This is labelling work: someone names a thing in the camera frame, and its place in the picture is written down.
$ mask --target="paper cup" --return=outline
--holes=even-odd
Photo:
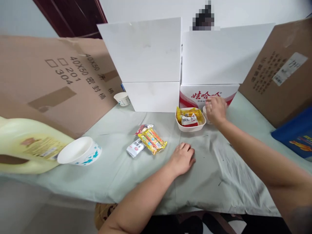
[[[114,98],[121,106],[128,106],[131,103],[126,92],[117,93]]]
[[[58,163],[87,166],[94,163],[101,155],[102,149],[95,141],[84,136],[65,146],[58,154]]]
[[[209,121],[209,119],[208,119],[208,117],[207,117],[207,112],[206,112],[206,106],[204,106],[203,108],[202,108],[202,113],[204,114],[204,116],[205,116],[205,118],[207,119],[207,124],[212,124],[210,121]]]

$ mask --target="yellow plastic bottle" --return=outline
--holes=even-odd
[[[58,165],[56,156],[74,139],[30,119],[0,116],[0,172],[40,174]]]

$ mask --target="person's left hand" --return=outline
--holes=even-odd
[[[186,173],[192,165],[196,162],[195,158],[192,158],[195,150],[187,143],[181,143],[173,152],[168,165],[176,176]]]

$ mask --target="blue box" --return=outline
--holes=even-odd
[[[312,107],[271,133],[302,158],[312,162]]]

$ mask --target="table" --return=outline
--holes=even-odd
[[[274,127],[242,94],[237,93],[227,116],[240,129],[312,173],[311,162],[271,137]],[[144,149],[132,159],[126,148],[137,138],[133,134],[138,127],[147,123],[155,125],[168,145],[155,156]],[[92,137],[103,149],[100,158],[90,166],[60,165],[40,175],[1,175],[57,194],[118,203],[163,166],[179,143],[187,142],[195,149],[197,161],[170,186],[155,214],[173,214],[183,208],[197,207],[224,213],[280,216],[267,188],[212,125],[206,124],[198,132],[183,133],[178,129],[174,113],[134,112],[131,105],[116,105],[85,136]]]

